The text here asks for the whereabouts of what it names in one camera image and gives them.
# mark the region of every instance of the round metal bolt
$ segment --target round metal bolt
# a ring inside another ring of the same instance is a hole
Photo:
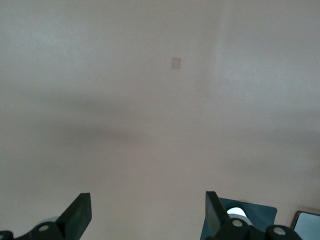
[[[46,231],[46,230],[48,230],[48,229],[49,229],[49,226],[48,226],[48,225],[43,225],[43,226],[39,227],[38,231],[39,231],[39,232],[43,232],[43,231]]]
[[[233,220],[232,221],[233,226],[241,228],[243,226],[242,222],[240,220]]]
[[[285,230],[283,230],[281,227],[275,227],[274,229],[273,229],[273,231],[276,233],[276,234],[278,234],[278,235],[286,235],[286,232],[285,232]]]

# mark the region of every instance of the black plastic object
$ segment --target black plastic object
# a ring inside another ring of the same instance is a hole
[[[55,222],[41,223],[17,238],[11,231],[0,231],[0,240],[79,240],[91,218],[90,193],[81,193]]]
[[[230,218],[226,208],[234,207],[241,208],[252,224],[258,224],[260,229],[242,219]],[[219,198],[214,191],[207,191],[200,240],[302,240],[291,228],[273,225],[276,213],[274,207]]]

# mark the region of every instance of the beige surface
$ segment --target beige surface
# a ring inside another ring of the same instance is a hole
[[[199,239],[205,191],[319,213],[319,39],[317,0],[0,1],[0,229],[81,192],[83,240]]]

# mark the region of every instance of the black mechanical part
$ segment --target black mechanical part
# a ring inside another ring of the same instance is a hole
[[[79,240],[92,219],[90,193],[81,193],[55,222],[44,222],[14,238],[0,231],[0,240]]]
[[[206,192],[205,224],[211,232],[205,240],[302,240],[293,229],[286,226],[270,225],[264,232],[242,219],[230,218],[214,191]]]

